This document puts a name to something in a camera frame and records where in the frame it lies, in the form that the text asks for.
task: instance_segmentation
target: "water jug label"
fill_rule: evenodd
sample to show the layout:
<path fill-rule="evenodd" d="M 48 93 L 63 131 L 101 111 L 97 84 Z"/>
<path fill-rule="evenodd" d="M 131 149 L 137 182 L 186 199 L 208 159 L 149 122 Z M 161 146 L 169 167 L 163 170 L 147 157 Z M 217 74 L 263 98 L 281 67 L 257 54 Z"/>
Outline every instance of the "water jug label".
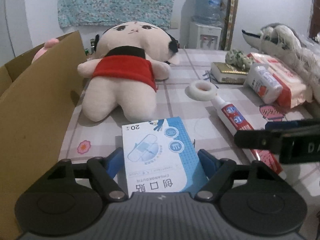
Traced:
<path fill-rule="evenodd" d="M 209 0 L 209 6 L 216 7 L 220 6 L 221 0 Z"/>

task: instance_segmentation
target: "band-aid box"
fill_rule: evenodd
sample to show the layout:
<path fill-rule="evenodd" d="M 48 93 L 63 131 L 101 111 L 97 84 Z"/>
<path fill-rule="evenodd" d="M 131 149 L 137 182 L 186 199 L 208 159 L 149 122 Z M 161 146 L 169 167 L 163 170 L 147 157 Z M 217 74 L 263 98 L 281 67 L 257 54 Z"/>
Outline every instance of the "band-aid box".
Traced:
<path fill-rule="evenodd" d="M 179 117 L 122 126 L 128 194 L 190 192 L 206 183 L 198 155 Z"/>

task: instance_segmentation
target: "tablecloth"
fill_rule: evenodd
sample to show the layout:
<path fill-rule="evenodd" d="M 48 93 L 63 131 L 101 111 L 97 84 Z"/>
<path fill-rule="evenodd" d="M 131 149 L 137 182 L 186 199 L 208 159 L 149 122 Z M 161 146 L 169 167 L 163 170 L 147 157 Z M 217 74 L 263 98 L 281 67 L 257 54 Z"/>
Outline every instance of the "tablecloth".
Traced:
<path fill-rule="evenodd" d="M 248 164 L 243 151 L 233 143 L 233 137 L 218 118 L 209 102 L 189 98 L 185 90 L 195 80 L 205 79 L 211 62 L 224 62 L 224 51 L 180 49 L 179 65 L 172 65 L 170 78 L 157 82 L 157 108 L 154 120 L 179 116 L 187 129 L 195 149 L 203 148 L 217 158 L 230 158 L 237 163 Z M 270 108 L 263 118 L 262 100 L 250 88 L 240 85 L 217 84 L 219 95 L 232 102 L 255 129 L 263 128 L 268 119 Z M 129 124 L 120 107 L 101 122 L 92 122 L 81 112 L 82 94 L 66 132 L 59 159 L 70 158 L 73 163 L 85 162 L 93 156 L 108 156 L 122 146 L 121 126 Z M 283 120 L 311 118 L 302 106 L 298 106 L 283 116 Z M 315 239 L 317 228 L 316 213 L 320 210 L 320 165 L 309 163 L 283 165 L 287 182 L 297 190 L 309 205 L 308 217 L 301 229 L 307 239 Z"/>

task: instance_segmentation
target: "pink cartoon print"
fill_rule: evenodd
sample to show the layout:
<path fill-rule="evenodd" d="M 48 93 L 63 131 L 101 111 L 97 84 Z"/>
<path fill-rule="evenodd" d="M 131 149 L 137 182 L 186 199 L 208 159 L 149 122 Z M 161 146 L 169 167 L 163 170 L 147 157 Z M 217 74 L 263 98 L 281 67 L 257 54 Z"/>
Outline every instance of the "pink cartoon print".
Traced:
<path fill-rule="evenodd" d="M 77 152 L 79 154 L 85 154 L 89 151 L 89 149 L 91 148 L 91 143 L 90 141 L 84 140 L 83 142 L 81 142 L 77 148 Z"/>
<path fill-rule="evenodd" d="M 273 105 L 260 106 L 260 113 L 268 121 L 280 122 L 284 118 L 284 114 Z"/>

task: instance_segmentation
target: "red doll shirt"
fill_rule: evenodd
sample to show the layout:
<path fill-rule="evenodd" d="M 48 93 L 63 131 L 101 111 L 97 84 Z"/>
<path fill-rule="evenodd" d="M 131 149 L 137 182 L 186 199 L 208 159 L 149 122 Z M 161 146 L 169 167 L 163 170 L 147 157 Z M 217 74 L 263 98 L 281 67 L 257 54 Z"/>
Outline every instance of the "red doll shirt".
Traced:
<path fill-rule="evenodd" d="M 114 55 L 104 57 L 96 66 L 92 77 L 104 76 L 143 82 L 156 91 L 151 62 L 137 56 Z"/>

